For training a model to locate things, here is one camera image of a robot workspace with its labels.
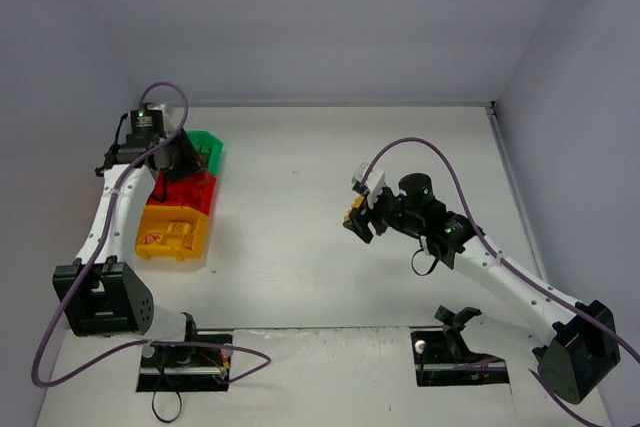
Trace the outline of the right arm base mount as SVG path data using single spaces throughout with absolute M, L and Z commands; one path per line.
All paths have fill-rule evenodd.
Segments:
M 508 385 L 505 362 L 486 353 L 472 352 L 462 339 L 444 330 L 411 332 L 418 387 L 479 387 Z

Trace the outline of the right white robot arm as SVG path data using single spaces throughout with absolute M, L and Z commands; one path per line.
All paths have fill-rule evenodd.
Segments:
M 528 273 L 468 217 L 437 200 L 431 178 L 404 176 L 398 193 L 385 174 L 361 164 L 352 178 L 358 197 L 344 217 L 344 227 L 365 243 L 393 229 L 418 241 L 435 262 L 477 282 L 527 325 L 495 323 L 496 352 L 535 369 L 543 385 L 560 399 L 580 404 L 620 361 L 611 310 L 598 300 L 584 303 Z

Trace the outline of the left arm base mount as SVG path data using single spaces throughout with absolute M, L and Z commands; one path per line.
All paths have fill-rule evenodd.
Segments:
M 233 335 L 199 334 L 208 347 L 145 346 L 136 391 L 143 393 L 226 392 L 229 389 Z

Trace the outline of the yellow lego brick piece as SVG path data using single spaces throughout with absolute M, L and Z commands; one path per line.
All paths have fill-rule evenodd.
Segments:
M 367 207 L 366 198 L 364 196 L 357 197 L 349 207 L 347 213 L 345 214 L 343 222 L 344 223 L 351 222 L 366 207 Z

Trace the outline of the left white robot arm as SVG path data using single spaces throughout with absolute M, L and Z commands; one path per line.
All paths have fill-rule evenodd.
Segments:
M 78 337 L 181 342 L 189 338 L 193 318 L 156 304 L 135 272 L 135 245 L 158 175 L 183 180 L 205 165 L 165 106 L 146 103 L 124 118 L 130 132 L 109 147 L 96 169 L 104 185 L 87 239 L 71 264 L 55 269 L 53 287 Z

